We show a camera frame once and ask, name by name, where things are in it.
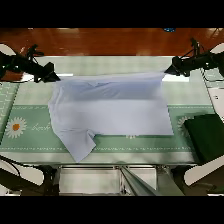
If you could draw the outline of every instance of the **dark green cloth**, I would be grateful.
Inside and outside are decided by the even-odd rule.
[[[224,124],[218,114],[195,116],[184,125],[201,164],[224,155]]]

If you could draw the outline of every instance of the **light blue cloth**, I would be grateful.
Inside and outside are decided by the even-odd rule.
[[[48,103],[54,133],[76,162],[101,135],[173,135],[162,96],[164,73],[66,77]]]

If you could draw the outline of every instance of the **white flower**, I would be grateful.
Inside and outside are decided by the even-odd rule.
[[[185,117],[180,118],[180,119],[178,120],[178,122],[177,122],[177,128],[178,128],[178,131],[180,131],[181,134],[182,134],[183,136],[185,136],[185,137],[188,137],[188,136],[189,136],[189,133],[188,133],[187,129],[184,127],[184,122],[185,122],[186,120],[188,120],[188,119],[191,119],[191,117],[187,117],[187,116],[185,116]]]
[[[22,117],[15,117],[8,122],[5,131],[8,138],[17,138],[26,130],[26,121]]]
[[[126,138],[134,139],[138,135],[126,135]]]

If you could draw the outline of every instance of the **table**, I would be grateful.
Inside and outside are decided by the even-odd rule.
[[[55,71],[59,75],[70,73],[85,76],[165,71],[170,66],[171,59],[172,57],[151,56],[54,56],[38,58],[38,62],[41,65],[54,63]],[[1,155],[27,163],[74,164],[75,161],[51,129],[47,103],[51,98],[53,84],[29,82],[17,85],[10,85],[16,97],[13,105],[11,103],[8,106],[8,110],[12,107],[9,121],[23,118],[27,127],[17,138],[9,138],[7,133],[4,133]],[[214,113],[200,70],[192,71],[189,79],[183,80],[174,76],[164,80],[162,85],[174,136],[96,136],[95,149],[81,163],[197,162],[194,147],[183,122],[195,115]]]

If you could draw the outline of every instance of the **wooden floor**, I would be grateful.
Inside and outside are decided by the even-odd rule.
[[[191,49],[191,37],[209,49],[224,42],[224,29],[177,28],[168,33],[161,28],[0,28],[0,43],[22,54],[37,44],[46,56],[183,55]]]

